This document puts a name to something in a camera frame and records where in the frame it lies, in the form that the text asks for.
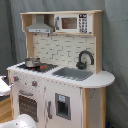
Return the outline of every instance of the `cabinet door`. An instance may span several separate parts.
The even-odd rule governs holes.
[[[64,85],[60,82],[47,81],[46,128],[82,128],[81,95],[80,88]]]
[[[14,85],[12,87],[14,118],[20,114],[30,115],[38,128],[44,128],[44,94]]]

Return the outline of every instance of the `countertop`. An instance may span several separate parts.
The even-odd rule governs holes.
[[[107,71],[100,71],[98,74],[93,74],[83,81],[76,81],[76,80],[71,80],[71,79],[57,77],[57,76],[52,75],[53,72],[63,68],[63,66],[58,66],[46,73],[39,73],[35,71],[24,70],[24,69],[18,68],[17,66],[21,64],[24,64],[24,62],[11,66],[7,68],[7,70],[14,70],[14,71],[24,72],[24,73],[28,73],[28,74],[32,74],[36,76],[41,76],[44,79],[51,79],[55,81],[65,82],[67,84],[77,86],[77,87],[82,87],[82,88],[102,88],[102,87],[111,85],[115,80],[115,77],[113,74]]]

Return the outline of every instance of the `wooden toy kitchen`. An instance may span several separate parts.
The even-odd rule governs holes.
[[[38,128],[105,128],[106,86],[115,77],[102,71],[102,13],[21,13],[28,58],[8,68],[12,114],[28,114]]]

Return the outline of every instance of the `microwave door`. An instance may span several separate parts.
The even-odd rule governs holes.
[[[56,14],[56,32],[79,33],[79,14]]]

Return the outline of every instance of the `oven door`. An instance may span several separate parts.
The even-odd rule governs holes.
[[[79,14],[55,14],[56,32],[79,33]]]
[[[14,85],[12,87],[14,118],[20,114],[30,115],[38,128],[44,128],[43,93]]]

